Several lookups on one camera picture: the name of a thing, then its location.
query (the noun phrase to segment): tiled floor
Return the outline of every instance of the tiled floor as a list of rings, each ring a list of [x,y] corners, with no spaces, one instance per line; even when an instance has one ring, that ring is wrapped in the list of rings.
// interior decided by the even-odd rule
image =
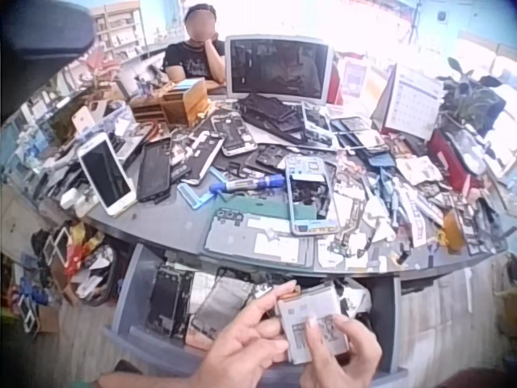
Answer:
[[[402,298],[401,366],[409,370],[409,377],[392,387],[436,386],[466,367],[499,364],[509,347],[497,330],[493,296],[493,289],[501,287],[503,261],[495,258],[472,268],[471,309],[464,271]],[[153,373],[147,364],[103,336],[113,312],[114,306],[73,308],[64,304],[59,335],[41,335],[34,344],[26,341],[12,349],[11,354],[24,364],[19,377],[25,384],[17,386],[58,388],[74,381],[93,381],[113,370],[119,359]]]

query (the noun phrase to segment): fingernail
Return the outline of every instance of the fingernail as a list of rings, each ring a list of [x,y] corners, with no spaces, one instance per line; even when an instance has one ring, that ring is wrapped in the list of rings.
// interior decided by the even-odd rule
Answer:
[[[285,352],[289,348],[289,342],[285,339],[276,339],[273,342],[275,342],[275,346],[279,352]]]
[[[317,326],[317,321],[314,317],[307,319],[307,326],[314,329]]]

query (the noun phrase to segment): desk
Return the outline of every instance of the desk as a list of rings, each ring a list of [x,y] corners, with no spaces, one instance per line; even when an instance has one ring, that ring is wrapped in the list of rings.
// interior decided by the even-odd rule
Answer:
[[[350,111],[350,116],[357,116],[357,111]],[[286,144],[279,138],[250,126],[254,139],[258,143]],[[128,169],[128,176],[137,184],[141,157]],[[372,268],[367,272],[363,268],[349,269],[322,268],[317,264],[316,249],[313,254],[313,267],[294,268],[270,262],[253,263],[230,256],[216,255],[204,249],[204,241],[213,212],[213,202],[198,210],[192,210],[187,202],[173,189],[171,197],[161,204],[136,204],[117,218],[109,217],[101,205],[97,205],[86,216],[85,221],[99,230],[114,237],[135,243],[128,272],[117,303],[113,323],[105,329],[105,335],[118,346],[134,353],[163,373],[176,376],[192,375],[202,361],[203,353],[185,346],[183,343],[160,337],[145,328],[149,312],[149,297],[153,290],[158,265],[162,258],[150,249],[157,247],[167,251],[181,252],[201,258],[203,265],[224,264],[247,268],[260,268],[272,272],[286,272],[294,276],[326,277],[353,276],[367,287],[372,295],[370,319],[376,333],[383,356],[379,370],[372,386],[402,379],[407,371],[399,367],[400,347],[400,305],[401,282],[403,280],[432,279],[448,272],[470,267],[491,255],[471,257],[464,249],[459,255],[449,255],[440,248],[434,253],[432,265],[427,246],[413,249],[406,260],[406,266],[399,266],[387,260],[387,271],[380,273]],[[370,248],[382,247],[386,242],[376,243]],[[278,365],[265,372],[261,386],[287,387],[299,386],[302,367]]]
[[[250,125],[248,126],[258,143],[288,144],[270,133]],[[138,181],[140,164],[141,156],[128,169],[128,176],[132,178],[135,186]],[[166,250],[186,252],[199,255],[205,259],[246,264],[245,261],[204,250],[204,239],[206,238],[208,225],[214,211],[213,202],[207,203],[200,209],[192,210],[173,188],[170,198],[164,200],[161,204],[155,205],[152,202],[138,203],[117,218],[108,216],[102,205],[97,205],[87,214],[86,221],[107,234],[131,243],[143,243]],[[375,247],[380,248],[381,254],[383,252],[386,255],[389,253],[389,247],[386,242],[372,244],[369,252],[371,253]],[[457,269],[471,267],[492,255],[470,256],[466,247],[459,255],[450,255],[446,248],[441,247],[433,256],[432,264],[430,264],[427,246],[413,249],[403,266],[399,266],[391,259],[387,259],[387,273],[398,275],[401,280],[432,278]],[[373,268],[368,270],[368,272],[362,268],[346,269],[346,260],[337,268],[322,268],[317,262],[317,257],[313,258],[315,264],[312,268],[294,268],[282,264],[258,261],[254,261],[251,264],[302,276],[347,274],[362,277],[382,274]]]

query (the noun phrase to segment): blue marker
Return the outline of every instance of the blue marker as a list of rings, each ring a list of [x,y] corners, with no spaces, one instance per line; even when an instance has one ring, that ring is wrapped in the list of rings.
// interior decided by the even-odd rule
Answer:
[[[258,188],[281,188],[285,185],[283,175],[270,175],[264,178],[249,178],[232,180],[230,182],[218,182],[210,185],[210,191],[236,192],[237,190],[256,190]]]

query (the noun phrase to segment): computer monitor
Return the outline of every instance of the computer monitor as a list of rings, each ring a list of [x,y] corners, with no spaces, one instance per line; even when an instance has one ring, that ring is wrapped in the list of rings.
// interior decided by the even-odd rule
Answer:
[[[229,36],[225,52],[228,97],[259,93],[326,103],[333,59],[328,44],[300,36]]]

